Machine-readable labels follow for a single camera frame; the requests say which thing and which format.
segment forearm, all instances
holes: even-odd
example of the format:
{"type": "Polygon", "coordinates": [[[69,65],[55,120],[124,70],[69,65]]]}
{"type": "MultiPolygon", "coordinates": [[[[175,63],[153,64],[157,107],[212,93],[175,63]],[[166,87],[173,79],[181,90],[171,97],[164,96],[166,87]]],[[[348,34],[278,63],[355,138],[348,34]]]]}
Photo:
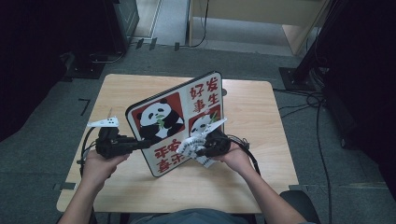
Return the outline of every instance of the forearm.
{"type": "Polygon", "coordinates": [[[285,224],[305,222],[305,219],[283,200],[253,168],[245,169],[239,174],[247,182],[268,223],[285,224]]]}
{"type": "Polygon", "coordinates": [[[87,224],[90,220],[93,202],[97,192],[98,190],[84,186],[81,183],[59,223],[87,224]]]}

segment wooden table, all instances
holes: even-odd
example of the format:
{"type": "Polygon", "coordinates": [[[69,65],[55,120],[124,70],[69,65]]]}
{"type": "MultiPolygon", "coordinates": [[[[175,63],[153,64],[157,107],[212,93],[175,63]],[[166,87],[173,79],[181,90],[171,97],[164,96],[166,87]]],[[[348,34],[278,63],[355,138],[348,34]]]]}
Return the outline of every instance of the wooden table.
{"type": "MultiPolygon", "coordinates": [[[[187,77],[108,75],[90,121],[112,115],[120,121],[120,134],[133,136],[124,113],[133,103],[190,80],[187,77]]],[[[223,80],[226,133],[245,137],[259,162],[262,177],[277,193],[298,185],[294,165],[271,84],[264,81],[223,80]]],[[[97,138],[92,132],[88,143],[97,138]]],[[[80,148],[66,182],[79,183],[80,148]]],[[[57,208],[64,211],[75,191],[62,190],[57,208]]],[[[140,150],[106,181],[94,203],[96,212],[171,213],[187,208],[213,208],[228,213],[260,213],[247,184],[225,163],[206,169],[189,160],[162,177],[153,177],[140,150]]]]}

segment hand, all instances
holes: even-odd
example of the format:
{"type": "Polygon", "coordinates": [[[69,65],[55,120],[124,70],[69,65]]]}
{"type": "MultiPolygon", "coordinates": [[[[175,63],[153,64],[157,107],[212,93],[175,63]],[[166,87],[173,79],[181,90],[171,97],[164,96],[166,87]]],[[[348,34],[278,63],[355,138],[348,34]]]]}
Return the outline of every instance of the hand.
{"type": "Polygon", "coordinates": [[[99,155],[96,150],[90,151],[85,160],[81,184],[99,192],[105,181],[117,170],[117,165],[126,161],[130,154],[118,156],[109,160],[99,155]]]}
{"type": "Polygon", "coordinates": [[[253,169],[248,154],[242,150],[236,143],[231,142],[230,150],[227,154],[214,157],[215,161],[224,161],[232,170],[241,174],[243,171],[253,169]]]}

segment panda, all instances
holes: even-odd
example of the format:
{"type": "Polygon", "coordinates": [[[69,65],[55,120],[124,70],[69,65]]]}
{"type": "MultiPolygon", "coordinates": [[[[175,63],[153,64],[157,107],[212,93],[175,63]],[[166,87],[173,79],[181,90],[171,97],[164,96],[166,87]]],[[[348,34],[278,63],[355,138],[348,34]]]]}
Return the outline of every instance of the panda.
{"type": "Polygon", "coordinates": [[[190,136],[201,134],[206,129],[206,126],[216,121],[216,113],[201,116],[192,124],[190,136]]]}
{"type": "Polygon", "coordinates": [[[184,125],[184,119],[172,109],[166,99],[148,106],[137,114],[137,118],[140,120],[140,136],[150,140],[152,145],[174,135],[184,125]]]}

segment panda sign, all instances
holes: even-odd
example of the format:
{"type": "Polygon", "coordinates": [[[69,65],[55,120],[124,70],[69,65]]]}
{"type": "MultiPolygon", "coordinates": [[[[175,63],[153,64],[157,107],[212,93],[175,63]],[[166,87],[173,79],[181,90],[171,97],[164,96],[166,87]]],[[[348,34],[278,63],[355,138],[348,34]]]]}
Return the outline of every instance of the panda sign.
{"type": "Polygon", "coordinates": [[[211,72],[128,107],[125,116],[154,176],[173,170],[189,158],[177,154],[180,143],[223,119],[221,74],[211,72]]]}

